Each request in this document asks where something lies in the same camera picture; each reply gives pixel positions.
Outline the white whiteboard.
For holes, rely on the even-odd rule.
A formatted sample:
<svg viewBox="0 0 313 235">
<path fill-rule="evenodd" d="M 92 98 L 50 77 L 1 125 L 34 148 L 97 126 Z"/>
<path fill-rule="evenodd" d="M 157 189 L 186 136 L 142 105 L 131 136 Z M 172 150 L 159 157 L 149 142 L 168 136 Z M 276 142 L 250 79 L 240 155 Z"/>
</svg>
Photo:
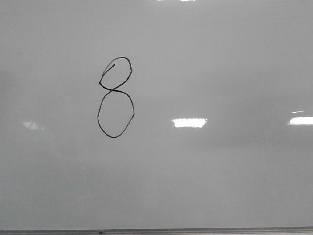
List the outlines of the white whiteboard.
<svg viewBox="0 0 313 235">
<path fill-rule="evenodd" d="M 313 224 L 310 0 L 3 0 L 2 230 Z"/>
</svg>

